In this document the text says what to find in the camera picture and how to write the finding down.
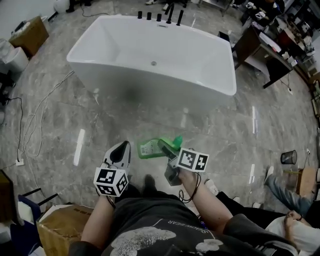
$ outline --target freestanding bathtub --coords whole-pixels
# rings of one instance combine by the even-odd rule
[[[203,111],[228,102],[237,90],[227,41],[165,20],[100,16],[67,61],[100,99]]]

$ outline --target person's arm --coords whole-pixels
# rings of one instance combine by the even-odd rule
[[[101,195],[84,226],[81,241],[88,242],[99,249],[103,249],[109,237],[113,215],[114,208],[109,203],[107,197]]]
[[[191,196],[197,185],[197,174],[180,169],[179,178],[185,190]],[[192,201],[208,228],[222,234],[226,223],[233,215],[203,182],[200,183]]]
[[[300,250],[299,250],[299,248],[297,247],[297,245],[295,243],[294,236],[293,236],[293,231],[292,231],[294,221],[295,221],[295,219],[290,215],[287,215],[285,217],[285,219],[284,219],[285,239],[290,241],[292,243],[292,245],[296,248],[296,250],[299,253]]]
[[[292,217],[294,220],[300,221],[300,222],[303,223],[304,225],[311,227],[311,225],[310,225],[299,213],[297,213],[297,212],[294,211],[294,210],[289,211],[289,212],[287,213],[287,216],[290,216],[290,217]]]

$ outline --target wall outlet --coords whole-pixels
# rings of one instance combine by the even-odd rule
[[[16,166],[24,166],[25,165],[25,161],[23,159],[20,159],[20,161],[15,160],[15,165]]]

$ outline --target white shoe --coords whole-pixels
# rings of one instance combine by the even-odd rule
[[[271,175],[271,174],[273,174],[274,173],[274,167],[271,165],[270,167],[269,167],[269,169],[266,171],[266,174],[265,174],[265,178],[264,178],[264,181],[263,181],[263,184],[266,184],[266,180],[267,180],[267,178]]]
[[[148,2],[145,3],[146,6],[154,5],[157,3],[157,0],[149,0]]]
[[[252,208],[260,208],[261,207],[261,203],[258,203],[258,202],[254,202],[253,204],[252,204]]]
[[[218,195],[219,193],[219,190],[217,189],[214,181],[212,179],[207,179],[205,182],[204,182],[205,186],[210,190],[210,192],[212,194],[214,194],[215,196]]]
[[[238,204],[240,204],[240,197],[239,196],[234,197],[232,200],[237,202]]]
[[[168,7],[169,7],[169,4],[166,3],[165,6],[162,8],[162,11],[166,11]]]

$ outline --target black cable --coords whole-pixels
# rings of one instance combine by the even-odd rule
[[[106,199],[109,201],[110,205],[113,207],[113,209],[116,208],[115,203],[110,199],[110,197],[108,195],[106,195]]]
[[[289,90],[291,91],[291,88],[290,88],[290,80],[289,80],[289,73],[288,73],[288,84],[286,84],[285,82],[282,82],[281,79],[280,79],[280,82],[283,83],[286,87],[288,87]]]
[[[108,201],[109,201],[110,205],[113,207],[113,209],[116,209],[116,205],[115,205],[115,203],[110,199],[110,197],[109,197],[109,196],[106,196],[106,198],[108,199]]]
[[[200,185],[200,183],[201,183],[201,176],[200,176],[199,172],[197,172],[196,174],[197,174],[197,177],[196,177],[196,186],[195,186],[194,191],[193,191],[192,195],[190,196],[190,198],[189,198],[188,200],[185,199],[185,195],[184,195],[183,190],[180,189],[180,191],[179,191],[179,199],[180,199],[180,201],[181,201],[182,203],[184,203],[184,204],[187,204],[187,203],[191,202],[192,199],[194,198],[195,194],[197,193],[198,187],[199,187],[199,185]]]
[[[20,125],[19,125],[19,144],[18,144],[18,148],[16,149],[16,159],[19,161],[19,147],[20,147],[20,140],[21,140],[21,122],[22,122],[22,117],[24,115],[24,111],[22,109],[22,98],[20,97],[15,97],[15,98],[8,98],[8,101],[12,101],[12,100],[16,100],[16,99],[20,99],[20,108],[21,108],[21,118],[20,118]]]
[[[86,16],[86,15],[85,15],[85,10],[84,10],[83,7],[82,7],[82,3],[80,3],[80,7],[81,7],[81,9],[82,9],[82,16],[83,16],[83,17],[86,17],[86,18],[93,17],[93,16],[97,16],[97,15],[101,15],[101,14],[110,15],[110,14],[108,14],[108,13],[106,13],[106,12],[101,12],[101,13],[97,13],[97,14],[92,14],[92,15]]]

